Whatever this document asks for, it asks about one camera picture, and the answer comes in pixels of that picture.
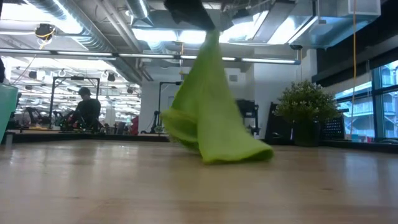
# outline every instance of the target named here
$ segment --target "table surface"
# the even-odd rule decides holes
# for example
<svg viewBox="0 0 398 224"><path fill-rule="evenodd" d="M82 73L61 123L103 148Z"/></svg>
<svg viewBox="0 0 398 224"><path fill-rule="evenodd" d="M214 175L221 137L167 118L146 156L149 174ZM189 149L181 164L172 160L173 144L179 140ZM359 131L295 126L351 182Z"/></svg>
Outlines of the table surface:
<svg viewBox="0 0 398 224"><path fill-rule="evenodd" d="M0 223L398 223L398 157L275 146L206 166L174 143L0 147Z"/></svg>

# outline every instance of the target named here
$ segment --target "plant pot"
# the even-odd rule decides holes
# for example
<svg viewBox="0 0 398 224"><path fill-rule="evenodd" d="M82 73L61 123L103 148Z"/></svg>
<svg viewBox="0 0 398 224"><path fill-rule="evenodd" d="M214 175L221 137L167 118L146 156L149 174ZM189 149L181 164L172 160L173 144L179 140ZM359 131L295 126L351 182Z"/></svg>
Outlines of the plant pot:
<svg viewBox="0 0 398 224"><path fill-rule="evenodd" d="M319 146L320 123L314 121L299 121L293 125L293 139L296 146Z"/></svg>

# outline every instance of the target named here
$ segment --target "man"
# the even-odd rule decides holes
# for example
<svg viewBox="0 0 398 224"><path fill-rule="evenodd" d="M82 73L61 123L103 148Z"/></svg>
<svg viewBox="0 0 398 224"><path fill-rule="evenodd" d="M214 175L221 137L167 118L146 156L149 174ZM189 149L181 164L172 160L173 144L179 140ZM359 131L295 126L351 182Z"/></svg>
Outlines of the man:
<svg viewBox="0 0 398 224"><path fill-rule="evenodd" d="M81 115L87 126L93 126L100 116L101 103L97 99L91 99L91 92L87 87L80 88L79 95L82 101L77 104L75 111Z"/></svg>
<svg viewBox="0 0 398 224"><path fill-rule="evenodd" d="M4 83L5 79L6 79L6 68L4 68L4 64L0 57L0 83Z"/></svg>

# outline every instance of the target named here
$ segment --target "green cloth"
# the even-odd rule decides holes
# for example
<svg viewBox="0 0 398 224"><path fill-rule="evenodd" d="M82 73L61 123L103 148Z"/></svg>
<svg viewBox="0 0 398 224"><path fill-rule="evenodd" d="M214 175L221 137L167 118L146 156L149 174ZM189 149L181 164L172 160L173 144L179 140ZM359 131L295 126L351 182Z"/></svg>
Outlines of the green cloth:
<svg viewBox="0 0 398 224"><path fill-rule="evenodd" d="M229 90L218 43L219 32L207 33L193 67L162 121L172 139L199 151L203 162L266 160L267 144L255 140L243 125Z"/></svg>

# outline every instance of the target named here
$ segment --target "white wall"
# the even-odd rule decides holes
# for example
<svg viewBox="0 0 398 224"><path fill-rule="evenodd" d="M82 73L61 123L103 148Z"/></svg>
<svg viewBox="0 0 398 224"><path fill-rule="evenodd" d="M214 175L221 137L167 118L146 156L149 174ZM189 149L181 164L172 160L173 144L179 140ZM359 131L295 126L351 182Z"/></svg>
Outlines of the white wall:
<svg viewBox="0 0 398 224"><path fill-rule="evenodd" d="M277 103L286 87L296 79L297 65L254 64L254 100L259 105L260 134L264 139L271 102Z"/></svg>
<svg viewBox="0 0 398 224"><path fill-rule="evenodd" d="M162 85L162 97L160 99L160 111L167 110L169 97L174 97L179 86L173 84ZM144 82L141 89L141 111L139 115L138 130L150 131L154 111L158 110L159 82Z"/></svg>
<svg viewBox="0 0 398 224"><path fill-rule="evenodd" d="M250 68L246 71L246 87L245 87L245 99L254 100L254 65L251 65Z"/></svg>
<svg viewBox="0 0 398 224"><path fill-rule="evenodd" d="M308 49L307 56L301 61L301 65L297 67L296 82L304 79L310 80L317 74L317 50Z"/></svg>
<svg viewBox="0 0 398 224"><path fill-rule="evenodd" d="M237 82L228 82L229 89L231 90L233 96L236 99L248 99L247 94L250 91L247 91L248 85L246 84L246 74L241 73L238 68L226 68L225 69L227 79L228 75L238 75ZM169 77L169 74L151 74L152 77ZM171 80L167 78L166 80L162 80L163 82L176 82L180 81L180 75L175 75L175 79ZM176 92L179 89L179 86L169 85L169 87L165 88L166 85L162 85L162 98L160 101L160 111L168 109L169 97L174 97ZM251 94L252 100L254 99L254 92ZM154 116L154 111L158 110L158 99L159 99L159 82L143 82L142 83L142 93L141 93L141 112L139 116L139 131L150 131L150 127L152 126L152 119Z"/></svg>

